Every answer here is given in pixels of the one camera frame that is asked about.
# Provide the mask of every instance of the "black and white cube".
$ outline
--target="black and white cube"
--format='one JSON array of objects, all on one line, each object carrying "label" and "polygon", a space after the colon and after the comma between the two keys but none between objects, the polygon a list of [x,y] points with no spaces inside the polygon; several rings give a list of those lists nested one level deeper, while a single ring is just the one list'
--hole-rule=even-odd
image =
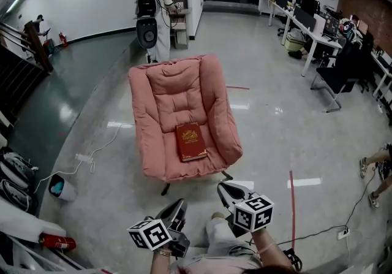
[{"label": "black and white cube", "polygon": [[141,221],[127,230],[138,248],[151,251],[172,240],[172,236],[160,219]]},{"label": "black and white cube", "polygon": [[266,196],[254,197],[235,204],[234,224],[254,232],[272,222],[274,202]]}]

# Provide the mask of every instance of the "person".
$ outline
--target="person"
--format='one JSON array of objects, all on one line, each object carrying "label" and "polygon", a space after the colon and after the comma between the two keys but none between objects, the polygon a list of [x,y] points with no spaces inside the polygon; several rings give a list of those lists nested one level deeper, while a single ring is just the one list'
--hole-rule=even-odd
[{"label": "person", "polygon": [[161,63],[170,60],[170,12],[174,12],[176,6],[172,0],[157,0],[155,19],[157,21],[157,44],[147,49],[152,62]]},{"label": "person", "polygon": [[207,254],[181,259],[170,265],[168,245],[154,252],[150,274],[290,274],[294,271],[290,260],[276,245],[266,229],[252,233],[257,252],[235,238],[222,213],[215,212],[207,222],[209,242]]},{"label": "person", "polygon": [[[368,166],[370,164],[373,164],[373,163],[376,163],[376,162],[390,161],[392,159],[391,155],[392,155],[392,145],[390,145],[387,150],[379,151],[376,154],[373,154],[369,158],[362,158],[362,159],[360,159],[360,174],[361,174],[361,178],[365,177],[366,171],[367,171]],[[370,205],[373,208],[379,208],[380,207],[378,198],[381,195],[381,193],[386,191],[389,188],[389,186],[391,186],[391,185],[392,185],[392,176],[386,177],[382,181],[381,185],[377,188],[377,190],[375,190],[372,193],[370,193],[370,195],[369,195],[369,202],[370,202]]]},{"label": "person", "polygon": [[40,23],[41,22],[43,22],[43,16],[42,15],[38,15],[38,17],[37,17],[37,20],[36,21],[33,21],[32,22],[32,25],[34,26],[34,28],[36,29],[36,31],[37,31],[37,34],[39,35],[39,36],[46,36],[47,35],[47,32],[46,31],[44,31],[44,32],[41,32],[40,31]]},{"label": "person", "polygon": [[[344,36],[347,38],[347,42],[354,43],[356,41],[356,26],[359,22],[359,18],[356,15],[352,15],[352,19],[349,20],[347,18],[343,18],[339,21],[339,30],[340,33],[338,34],[339,36]],[[313,40],[308,39],[307,42],[304,44],[304,47],[302,47],[298,51],[289,51],[288,55],[296,58],[296,59],[301,59],[302,56],[309,54],[311,48],[312,48]],[[326,47],[322,44],[317,44],[316,49],[314,51],[313,57],[314,58],[322,58],[323,52],[332,54],[333,48],[331,47]]]}]

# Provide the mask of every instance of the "pink armchair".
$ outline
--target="pink armchair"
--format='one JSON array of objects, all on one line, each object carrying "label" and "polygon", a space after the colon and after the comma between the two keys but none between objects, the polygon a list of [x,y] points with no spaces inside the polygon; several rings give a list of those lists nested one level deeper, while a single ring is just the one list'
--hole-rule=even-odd
[{"label": "pink armchair", "polygon": [[[167,183],[223,172],[242,156],[228,103],[222,68],[215,55],[175,59],[129,70],[136,138],[143,172]],[[175,127],[197,122],[207,157],[181,162]]]}]

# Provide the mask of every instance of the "foot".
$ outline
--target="foot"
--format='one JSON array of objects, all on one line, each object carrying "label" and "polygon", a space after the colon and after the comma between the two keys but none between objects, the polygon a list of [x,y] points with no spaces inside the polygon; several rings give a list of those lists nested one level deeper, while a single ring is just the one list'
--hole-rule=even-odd
[{"label": "foot", "polygon": [[373,195],[373,192],[370,193],[370,195],[369,195],[369,202],[370,202],[370,205],[372,206],[372,208],[379,208],[379,207],[380,207],[380,203],[379,203],[379,201],[377,200],[377,198],[378,198],[378,197],[375,197],[375,196]]},{"label": "foot", "polygon": [[212,215],[211,219],[214,219],[214,218],[223,218],[223,219],[225,219],[225,216],[221,212],[215,212]]},{"label": "foot", "polygon": [[300,50],[298,51],[290,51],[288,53],[289,56],[294,57],[296,59],[301,59],[302,58],[302,52]]},{"label": "foot", "polygon": [[367,169],[368,169],[368,166],[366,165],[366,158],[360,159],[360,174],[361,174],[361,178],[365,178]]}]

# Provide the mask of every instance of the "chair leg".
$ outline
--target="chair leg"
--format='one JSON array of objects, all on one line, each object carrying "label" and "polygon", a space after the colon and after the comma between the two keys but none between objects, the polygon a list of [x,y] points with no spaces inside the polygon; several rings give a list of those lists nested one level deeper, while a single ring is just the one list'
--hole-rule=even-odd
[{"label": "chair leg", "polygon": [[[336,96],[333,97],[333,101],[331,103],[331,105],[328,107],[328,109],[326,110],[327,113],[329,112],[336,112],[338,110],[342,109],[342,105],[337,101],[337,97],[339,96],[339,94],[342,93],[343,89],[344,89],[345,85],[342,86],[341,90],[339,91],[339,93],[337,93]],[[337,106],[339,106],[339,108],[330,108],[333,106],[334,103],[337,103]]]},{"label": "chair leg", "polygon": [[165,196],[167,191],[169,190],[169,188],[170,188],[170,183],[167,183],[166,186],[164,187],[164,190],[162,191],[161,195]]},{"label": "chair leg", "polygon": [[230,176],[227,172],[223,171],[222,174],[226,177],[224,181],[233,180],[234,178]]},{"label": "chair leg", "polygon": [[317,78],[318,76],[319,76],[319,74],[317,74],[317,75],[314,77],[313,82],[312,82],[312,85],[311,85],[311,90],[314,90],[313,84],[314,84],[314,82],[316,81],[316,78]]}]

